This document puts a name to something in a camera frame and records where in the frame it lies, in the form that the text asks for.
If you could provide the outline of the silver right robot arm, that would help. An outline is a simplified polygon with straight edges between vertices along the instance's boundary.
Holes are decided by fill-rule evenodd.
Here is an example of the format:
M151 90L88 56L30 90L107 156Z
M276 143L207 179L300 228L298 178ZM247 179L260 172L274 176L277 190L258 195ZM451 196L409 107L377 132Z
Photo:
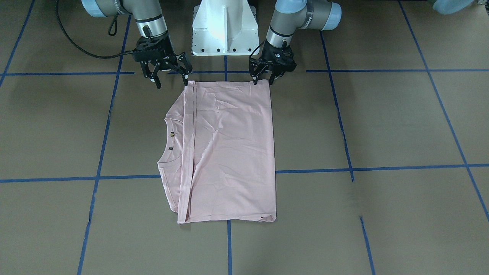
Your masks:
M176 54L168 28L157 0L83 0L84 9L93 17L132 15L141 37L131 51L134 61L140 63L143 76L161 88L159 71L172 70L182 76L185 86L192 66L185 54Z

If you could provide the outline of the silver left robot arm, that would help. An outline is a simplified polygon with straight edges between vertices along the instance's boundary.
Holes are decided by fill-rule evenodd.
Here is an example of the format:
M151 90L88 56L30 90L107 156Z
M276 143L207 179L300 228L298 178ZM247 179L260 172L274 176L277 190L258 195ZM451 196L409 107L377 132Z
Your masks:
M408 2L428 2L432 10L441 15L450 15L467 6L473 0L358 0L358 1L395 1L405 14L402 1ZM249 77L253 84L257 84L259 78L264 73L270 73L269 85L282 77L285 73L295 70L295 54L291 49L291 39L297 29L311 29L321 31L334 30L339 25L342 18L341 6L328 0L277 0L274 7L274 14L269 23L266 38L251 52L248 57ZM258 58L253 58L255 51L262 47L262 54ZM456 72L456 71L484 71L480 69L437 69L429 68L414 70L308 70L308 73L400 73L400 72Z

